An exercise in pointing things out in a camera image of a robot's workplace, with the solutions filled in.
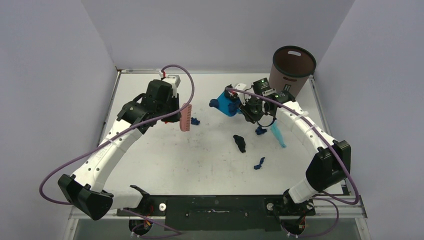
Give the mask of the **blue dustpan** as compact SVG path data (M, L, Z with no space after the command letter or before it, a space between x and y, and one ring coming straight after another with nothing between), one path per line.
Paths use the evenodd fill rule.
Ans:
M219 110L228 117L241 114L241 105L238 94L227 90L224 90L218 98L213 98L209 101L209 107Z

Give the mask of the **pink hand brush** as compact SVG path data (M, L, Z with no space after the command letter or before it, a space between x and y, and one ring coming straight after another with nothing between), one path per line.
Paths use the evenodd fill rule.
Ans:
M181 112L179 127L182 132L188 132L191 127L192 105L188 104Z

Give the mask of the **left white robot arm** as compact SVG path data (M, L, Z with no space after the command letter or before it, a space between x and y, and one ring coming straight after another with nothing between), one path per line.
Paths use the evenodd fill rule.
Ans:
M105 146L93 153L71 175L63 174L59 178L58 186L72 205L95 221L114 209L130 208L139 216L149 210L149 201L143 198L147 192L138 186L131 185L126 191L105 190L104 186L131 145L156 122L138 126L130 131L126 129L159 116L165 116L171 123L180 120L180 113L169 115L180 108L180 82L176 75L162 80L154 79L148 83L145 93L123 105L102 141Z

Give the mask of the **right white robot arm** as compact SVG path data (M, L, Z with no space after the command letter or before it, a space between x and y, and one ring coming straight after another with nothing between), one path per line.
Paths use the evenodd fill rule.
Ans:
M279 132L280 126L285 127L310 155L311 162L303 177L284 192L282 207L286 213L296 214L312 197L352 178L350 145L317 126L289 91L276 90L267 78L262 78L250 85L239 83L234 88L227 87L225 95L248 122L255 124L263 116L271 116L269 128Z

